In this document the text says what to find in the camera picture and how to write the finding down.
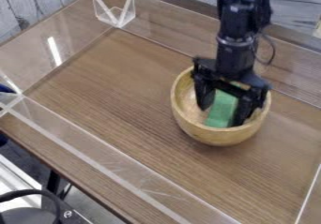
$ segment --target green block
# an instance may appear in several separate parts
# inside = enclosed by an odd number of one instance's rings
[[[233,95],[215,90],[215,99],[210,107],[210,115],[206,119],[209,127],[230,127],[237,108],[238,99]]]

